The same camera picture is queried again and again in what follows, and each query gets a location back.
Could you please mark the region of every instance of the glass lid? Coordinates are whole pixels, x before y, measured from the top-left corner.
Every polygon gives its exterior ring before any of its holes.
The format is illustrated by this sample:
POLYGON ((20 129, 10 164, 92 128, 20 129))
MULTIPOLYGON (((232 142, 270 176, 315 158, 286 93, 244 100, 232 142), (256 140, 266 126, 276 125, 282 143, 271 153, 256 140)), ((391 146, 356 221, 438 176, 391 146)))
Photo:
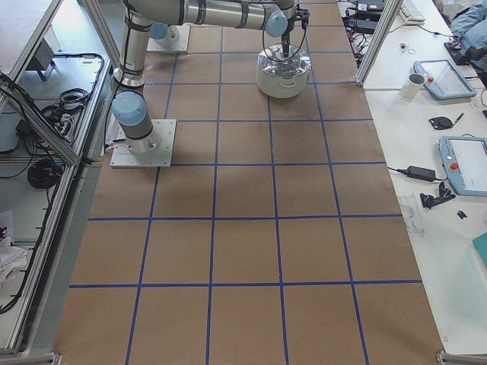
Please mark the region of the glass lid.
MULTIPOLYGON (((289 55, 294 55, 297 50, 296 46, 291 45, 289 55)), ((266 74, 275 78, 296 78, 308 72, 311 67, 310 56, 302 49, 287 61, 277 61, 281 59, 284 59, 282 44, 274 44, 259 54, 257 65, 266 74)))

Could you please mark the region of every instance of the white keyboard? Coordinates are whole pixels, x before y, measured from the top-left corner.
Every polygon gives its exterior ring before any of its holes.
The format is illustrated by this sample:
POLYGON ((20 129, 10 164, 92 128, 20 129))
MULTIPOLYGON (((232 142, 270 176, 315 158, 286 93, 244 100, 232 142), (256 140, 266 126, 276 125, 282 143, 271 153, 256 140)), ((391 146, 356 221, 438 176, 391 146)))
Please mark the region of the white keyboard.
POLYGON ((426 18, 414 5, 412 0, 403 0, 399 15, 406 24, 424 24, 426 18))

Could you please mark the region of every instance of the white pot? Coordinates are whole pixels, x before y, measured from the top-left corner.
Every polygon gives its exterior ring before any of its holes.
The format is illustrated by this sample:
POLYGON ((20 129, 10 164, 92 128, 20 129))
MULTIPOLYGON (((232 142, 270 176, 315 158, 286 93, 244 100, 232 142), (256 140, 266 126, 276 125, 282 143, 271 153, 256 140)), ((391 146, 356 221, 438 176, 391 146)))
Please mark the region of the white pot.
POLYGON ((282 59, 282 45, 275 44, 262 51, 257 59, 257 85, 270 97, 285 99, 295 97, 303 91, 310 78, 310 56, 303 50, 290 47, 291 59, 282 59))

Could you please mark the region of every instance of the floor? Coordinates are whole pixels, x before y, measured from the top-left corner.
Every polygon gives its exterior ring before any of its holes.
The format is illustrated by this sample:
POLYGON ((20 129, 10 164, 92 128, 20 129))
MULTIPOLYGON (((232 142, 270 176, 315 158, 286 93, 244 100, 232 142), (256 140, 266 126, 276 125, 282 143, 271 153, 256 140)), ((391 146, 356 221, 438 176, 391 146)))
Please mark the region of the floor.
POLYGON ((106 156, 54 344, 66 365, 435 363, 338 8, 304 4, 313 74, 290 100, 256 86, 257 31, 193 27, 188 54, 148 55, 173 165, 106 156))

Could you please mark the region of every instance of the white mounting plate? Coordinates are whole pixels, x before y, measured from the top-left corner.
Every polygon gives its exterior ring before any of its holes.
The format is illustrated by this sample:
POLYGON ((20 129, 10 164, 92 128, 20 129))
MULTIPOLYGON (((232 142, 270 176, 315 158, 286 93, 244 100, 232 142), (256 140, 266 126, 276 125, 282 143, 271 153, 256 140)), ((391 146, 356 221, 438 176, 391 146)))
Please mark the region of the white mounting plate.
POLYGON ((170 44, 168 46, 157 43, 152 38, 149 38, 149 43, 147 45, 147 52, 152 53, 174 53, 174 52, 188 52, 189 44, 189 32, 191 31, 191 26, 189 24, 178 25, 180 31, 180 38, 177 42, 170 44))
MULTIPOLYGON (((145 154, 133 154, 125 143, 116 144, 113 149, 111 167, 169 167, 173 156, 175 119, 153 119, 154 132, 161 137, 157 150, 145 154)), ((119 130, 117 138, 124 139, 125 133, 119 130)))

